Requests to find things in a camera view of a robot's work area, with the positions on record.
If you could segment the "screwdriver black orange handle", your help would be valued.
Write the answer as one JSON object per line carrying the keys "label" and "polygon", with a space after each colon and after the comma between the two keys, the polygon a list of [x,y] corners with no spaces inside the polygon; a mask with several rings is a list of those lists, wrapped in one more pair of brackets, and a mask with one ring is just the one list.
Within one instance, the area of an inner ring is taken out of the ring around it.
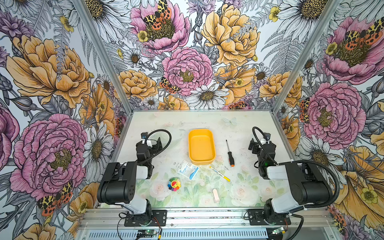
{"label": "screwdriver black orange handle", "polygon": [[231,167],[234,167],[235,166],[235,160],[234,160],[233,154],[230,150],[229,143],[227,140],[226,140],[226,145],[227,145],[227,149],[228,149],[229,163],[230,163]]}

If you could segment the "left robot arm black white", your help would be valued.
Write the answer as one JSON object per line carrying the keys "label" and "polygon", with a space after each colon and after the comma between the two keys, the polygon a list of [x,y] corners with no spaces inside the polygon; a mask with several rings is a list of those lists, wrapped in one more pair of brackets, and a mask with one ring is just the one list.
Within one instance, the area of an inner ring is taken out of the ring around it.
{"label": "left robot arm black white", "polygon": [[99,203],[127,210],[125,225],[129,227],[148,226],[155,220],[150,201],[136,193],[137,181],[152,177],[152,160],[163,151],[161,138],[150,139],[155,132],[141,133],[141,141],[136,144],[136,161],[109,163],[97,190]]}

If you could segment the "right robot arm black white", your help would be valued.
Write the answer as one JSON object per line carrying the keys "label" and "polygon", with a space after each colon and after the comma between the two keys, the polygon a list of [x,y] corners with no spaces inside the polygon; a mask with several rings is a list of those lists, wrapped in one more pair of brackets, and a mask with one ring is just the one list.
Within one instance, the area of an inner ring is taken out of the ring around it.
{"label": "right robot arm black white", "polygon": [[250,141],[249,150],[258,157],[254,166],[263,179],[283,180],[289,184],[286,193],[267,199],[263,210],[248,211],[250,224],[289,225],[290,216],[294,213],[329,206],[338,198],[340,183],[335,182],[335,187],[332,188],[321,173],[321,170],[324,170],[334,180],[337,179],[327,166],[311,161],[277,163],[276,145],[270,141],[267,134],[264,134],[262,140],[254,136]]}

